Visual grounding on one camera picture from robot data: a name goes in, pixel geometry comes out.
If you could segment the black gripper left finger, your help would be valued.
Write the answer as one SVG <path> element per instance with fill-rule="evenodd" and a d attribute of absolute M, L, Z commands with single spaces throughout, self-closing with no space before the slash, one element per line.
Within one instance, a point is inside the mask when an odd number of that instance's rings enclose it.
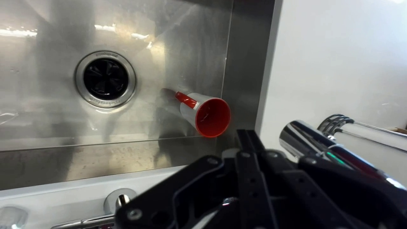
<path fill-rule="evenodd" d="M 274 228 L 274 209 L 252 130 L 238 133 L 241 148 L 231 158 L 205 156 L 125 204 L 115 214 L 118 229 Z"/>

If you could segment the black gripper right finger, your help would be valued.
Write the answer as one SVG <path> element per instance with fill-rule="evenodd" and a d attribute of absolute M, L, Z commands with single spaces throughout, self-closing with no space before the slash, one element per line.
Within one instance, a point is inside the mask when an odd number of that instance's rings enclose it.
<path fill-rule="evenodd" d="M 405 190 L 321 158 L 268 150 L 265 161 L 317 229 L 407 229 Z"/>

